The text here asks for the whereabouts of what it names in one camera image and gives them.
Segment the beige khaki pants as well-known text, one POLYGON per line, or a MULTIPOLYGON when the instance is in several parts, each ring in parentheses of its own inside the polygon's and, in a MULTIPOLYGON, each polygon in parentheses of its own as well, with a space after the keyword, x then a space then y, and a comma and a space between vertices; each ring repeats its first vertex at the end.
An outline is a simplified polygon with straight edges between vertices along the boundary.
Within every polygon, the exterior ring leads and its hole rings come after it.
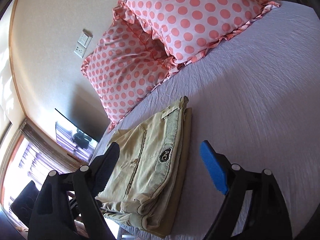
POLYGON ((161 238, 170 234, 189 153, 188 102, 183 96, 135 128, 114 132, 119 159, 96 197, 105 218, 161 238))

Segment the black framed mirror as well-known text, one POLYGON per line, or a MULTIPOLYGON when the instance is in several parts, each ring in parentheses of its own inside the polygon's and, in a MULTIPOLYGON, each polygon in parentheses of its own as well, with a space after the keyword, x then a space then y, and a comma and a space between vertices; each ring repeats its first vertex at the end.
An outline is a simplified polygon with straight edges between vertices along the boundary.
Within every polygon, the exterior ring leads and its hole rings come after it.
POLYGON ((98 144, 96 140, 76 127, 57 109, 55 133, 56 142, 73 157, 89 163, 98 144))

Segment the lavender bed sheet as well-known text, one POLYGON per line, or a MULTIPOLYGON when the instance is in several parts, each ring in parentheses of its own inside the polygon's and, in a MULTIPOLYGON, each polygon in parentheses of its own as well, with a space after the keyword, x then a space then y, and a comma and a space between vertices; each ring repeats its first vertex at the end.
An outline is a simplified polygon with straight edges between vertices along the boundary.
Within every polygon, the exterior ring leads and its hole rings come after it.
POLYGON ((282 1, 243 33, 221 42, 157 87, 118 125, 131 129, 187 96, 193 111, 189 158, 169 239, 203 239, 223 202, 200 157, 210 142, 231 163, 271 170, 292 234, 319 206, 319 17, 282 1))

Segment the polka dot pillow near window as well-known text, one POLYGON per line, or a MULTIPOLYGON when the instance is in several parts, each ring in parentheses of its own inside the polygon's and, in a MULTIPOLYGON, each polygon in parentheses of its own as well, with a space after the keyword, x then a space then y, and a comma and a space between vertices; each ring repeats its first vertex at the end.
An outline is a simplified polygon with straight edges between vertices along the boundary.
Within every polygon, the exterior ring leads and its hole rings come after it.
POLYGON ((143 30, 125 3, 118 0, 111 26, 81 66, 110 121, 109 132, 156 87, 178 73, 163 45, 143 30))

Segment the polka dot pillow near door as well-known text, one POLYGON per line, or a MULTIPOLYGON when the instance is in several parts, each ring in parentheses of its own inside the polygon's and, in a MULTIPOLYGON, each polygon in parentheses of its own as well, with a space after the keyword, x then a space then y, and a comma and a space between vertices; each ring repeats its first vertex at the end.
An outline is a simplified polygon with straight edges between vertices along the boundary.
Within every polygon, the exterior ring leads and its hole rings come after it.
POLYGON ((175 64, 203 58, 272 9, 270 0, 126 0, 140 25, 160 40, 175 64))

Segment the wooden window frame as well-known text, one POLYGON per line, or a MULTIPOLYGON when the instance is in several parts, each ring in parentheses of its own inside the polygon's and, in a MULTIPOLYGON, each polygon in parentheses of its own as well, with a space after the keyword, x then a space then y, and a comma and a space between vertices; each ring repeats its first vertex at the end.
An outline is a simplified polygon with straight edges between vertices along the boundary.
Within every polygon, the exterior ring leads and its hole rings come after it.
POLYGON ((81 164, 79 158, 71 157, 56 142, 24 120, 1 166, 1 206, 10 222, 19 231, 27 230, 27 226, 17 218, 10 206, 30 181, 40 190, 49 171, 73 172, 81 164))

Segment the white wall outlet plate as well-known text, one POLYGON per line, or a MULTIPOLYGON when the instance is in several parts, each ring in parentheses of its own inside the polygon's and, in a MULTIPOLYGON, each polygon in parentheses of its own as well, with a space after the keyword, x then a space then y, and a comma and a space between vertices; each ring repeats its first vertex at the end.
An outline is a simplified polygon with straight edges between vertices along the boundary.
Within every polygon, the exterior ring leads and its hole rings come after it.
POLYGON ((80 37, 77 40, 76 46, 74 48, 74 53, 80 57, 83 58, 85 55, 85 52, 92 40, 93 35, 91 32, 87 31, 86 29, 82 30, 82 33, 80 34, 80 37))

